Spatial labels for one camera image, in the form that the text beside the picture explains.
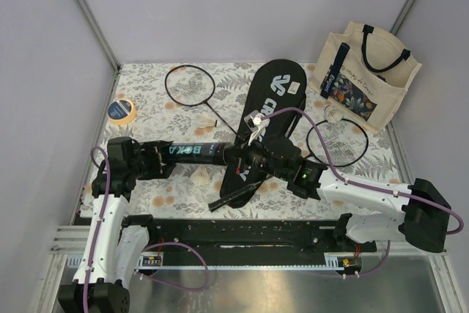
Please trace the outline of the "white shuttlecock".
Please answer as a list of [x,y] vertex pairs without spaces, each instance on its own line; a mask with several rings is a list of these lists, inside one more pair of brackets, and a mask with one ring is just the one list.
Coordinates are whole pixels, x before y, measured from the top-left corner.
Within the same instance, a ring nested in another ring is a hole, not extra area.
[[336,107],[328,105],[324,107],[324,118],[327,122],[335,124],[343,118],[343,114]]
[[200,114],[197,119],[197,128],[199,129],[216,128],[218,126],[218,120],[210,115]]

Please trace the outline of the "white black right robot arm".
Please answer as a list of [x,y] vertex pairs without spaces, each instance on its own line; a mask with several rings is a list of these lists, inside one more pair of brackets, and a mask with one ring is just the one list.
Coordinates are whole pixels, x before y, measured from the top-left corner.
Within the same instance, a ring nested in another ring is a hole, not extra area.
[[365,181],[302,157],[289,139],[277,139],[269,146],[243,142],[237,158],[241,166],[286,181],[288,190],[300,198],[371,210],[368,216],[340,216],[333,242],[342,251],[372,241],[406,240],[431,253],[445,247],[451,208],[426,180],[417,179],[412,185]]

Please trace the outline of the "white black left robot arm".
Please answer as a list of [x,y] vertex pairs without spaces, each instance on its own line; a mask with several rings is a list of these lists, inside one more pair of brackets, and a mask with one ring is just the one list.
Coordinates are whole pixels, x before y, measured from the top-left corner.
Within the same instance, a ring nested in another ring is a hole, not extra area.
[[139,180],[166,179],[173,166],[163,157],[168,141],[139,143],[131,137],[93,147],[103,157],[92,181],[92,220],[84,254],[73,281],[58,291],[64,312],[128,312],[129,283],[142,250],[158,245],[159,234],[149,227],[151,216],[126,218],[131,194]]

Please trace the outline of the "black Boka shuttlecock tube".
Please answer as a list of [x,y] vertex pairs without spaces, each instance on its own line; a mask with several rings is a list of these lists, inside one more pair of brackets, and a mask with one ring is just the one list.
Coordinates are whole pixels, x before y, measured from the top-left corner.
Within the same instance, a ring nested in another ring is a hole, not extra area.
[[161,160],[165,164],[201,164],[225,166],[226,151],[233,147],[229,142],[207,143],[170,143],[165,147],[158,147]]

